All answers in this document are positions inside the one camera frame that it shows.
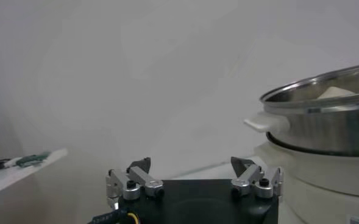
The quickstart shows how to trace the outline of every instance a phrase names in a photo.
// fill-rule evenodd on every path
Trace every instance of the white backdrop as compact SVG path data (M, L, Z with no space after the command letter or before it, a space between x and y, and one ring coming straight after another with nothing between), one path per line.
M164 178L250 155L261 94L357 64L359 1L0 1L0 157L70 150L0 223L87 223L145 156Z

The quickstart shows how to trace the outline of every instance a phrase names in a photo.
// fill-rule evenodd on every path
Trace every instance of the pot handle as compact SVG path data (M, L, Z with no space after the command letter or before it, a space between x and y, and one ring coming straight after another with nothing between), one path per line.
M244 123L259 133L273 132L280 133L288 131L290 128L289 120L285 116L259 112L254 117L245 119Z

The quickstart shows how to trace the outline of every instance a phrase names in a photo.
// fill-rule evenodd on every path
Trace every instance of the black platform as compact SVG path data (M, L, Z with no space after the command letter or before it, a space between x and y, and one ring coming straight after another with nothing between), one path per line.
M135 211L142 224L277 224L278 198L251 194L235 200L230 180L163 180L165 195L156 200L141 191L140 199L120 199L120 208ZM133 224L126 218L121 222Z

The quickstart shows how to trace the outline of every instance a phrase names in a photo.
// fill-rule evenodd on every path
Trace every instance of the yellow wire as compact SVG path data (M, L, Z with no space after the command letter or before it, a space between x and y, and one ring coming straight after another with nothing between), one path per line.
M133 213L128 213L128 216L129 216L129 217L132 217L132 218L134 219L135 224L139 224L139 223L138 223L138 218L137 218L137 216L136 216L135 214L133 214Z

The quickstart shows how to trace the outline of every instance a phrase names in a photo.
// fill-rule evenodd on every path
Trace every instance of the black screw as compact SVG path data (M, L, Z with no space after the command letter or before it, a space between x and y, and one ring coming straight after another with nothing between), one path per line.
M267 187L269 186L269 180L267 180L266 178L262 178L260 181L259 181L259 185L261 187Z
M128 189L136 188L136 182L134 182L133 180L129 180L129 181L126 183L126 188L128 188Z
M157 190L157 192L155 193L155 196L157 198L162 198L165 195L165 190L163 188L160 188L159 190Z
M240 192L237 188L232 188L231 192L232 194L232 197L237 199L237 198L240 198Z

